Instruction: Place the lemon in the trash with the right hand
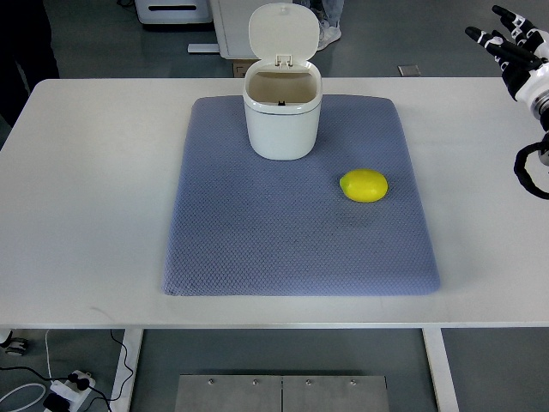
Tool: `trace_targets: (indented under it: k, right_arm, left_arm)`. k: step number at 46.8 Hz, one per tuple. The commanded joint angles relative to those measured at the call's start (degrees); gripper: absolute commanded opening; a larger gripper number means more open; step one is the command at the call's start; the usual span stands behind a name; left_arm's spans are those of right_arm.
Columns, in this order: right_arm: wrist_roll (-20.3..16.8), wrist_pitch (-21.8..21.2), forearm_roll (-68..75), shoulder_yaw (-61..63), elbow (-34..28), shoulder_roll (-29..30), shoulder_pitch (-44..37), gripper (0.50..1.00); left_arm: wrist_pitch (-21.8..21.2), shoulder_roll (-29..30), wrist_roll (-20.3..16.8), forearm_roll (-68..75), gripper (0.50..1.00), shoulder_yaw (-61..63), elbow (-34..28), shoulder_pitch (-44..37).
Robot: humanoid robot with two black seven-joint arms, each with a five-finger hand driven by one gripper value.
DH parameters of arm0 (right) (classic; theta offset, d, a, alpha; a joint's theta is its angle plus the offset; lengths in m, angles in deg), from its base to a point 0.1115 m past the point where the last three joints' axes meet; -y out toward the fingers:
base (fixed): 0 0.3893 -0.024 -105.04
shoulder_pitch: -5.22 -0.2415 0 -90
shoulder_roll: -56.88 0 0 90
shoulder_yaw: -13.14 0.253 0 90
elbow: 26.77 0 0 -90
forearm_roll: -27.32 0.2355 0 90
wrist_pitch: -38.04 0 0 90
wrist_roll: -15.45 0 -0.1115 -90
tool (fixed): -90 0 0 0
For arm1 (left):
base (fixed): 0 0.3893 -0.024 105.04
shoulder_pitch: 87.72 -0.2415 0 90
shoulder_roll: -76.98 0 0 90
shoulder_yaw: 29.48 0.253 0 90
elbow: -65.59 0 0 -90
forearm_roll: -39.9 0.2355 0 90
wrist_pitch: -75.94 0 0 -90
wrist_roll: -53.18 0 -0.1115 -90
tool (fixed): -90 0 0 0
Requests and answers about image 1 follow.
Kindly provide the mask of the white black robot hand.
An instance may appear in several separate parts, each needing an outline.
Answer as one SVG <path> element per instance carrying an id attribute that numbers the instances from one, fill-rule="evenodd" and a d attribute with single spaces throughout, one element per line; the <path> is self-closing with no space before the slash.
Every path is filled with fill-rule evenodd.
<path id="1" fill-rule="evenodd" d="M 548 78 L 548 32 L 501 6 L 494 5 L 492 11 L 510 32 L 510 39 L 497 30 L 487 33 L 477 27 L 467 27 L 465 33 L 494 57 L 510 96 L 525 101 Z"/>

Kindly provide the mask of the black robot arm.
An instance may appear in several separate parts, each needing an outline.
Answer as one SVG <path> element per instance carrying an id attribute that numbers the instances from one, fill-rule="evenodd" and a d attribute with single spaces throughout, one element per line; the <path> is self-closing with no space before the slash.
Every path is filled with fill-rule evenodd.
<path id="1" fill-rule="evenodd" d="M 545 132 L 542 142 L 548 144 L 548 92 L 545 91 L 537 96 L 531 105 L 531 110 L 536 119 L 540 121 L 541 127 Z M 539 158 L 542 164 L 548 165 L 548 148 L 539 150 Z"/>

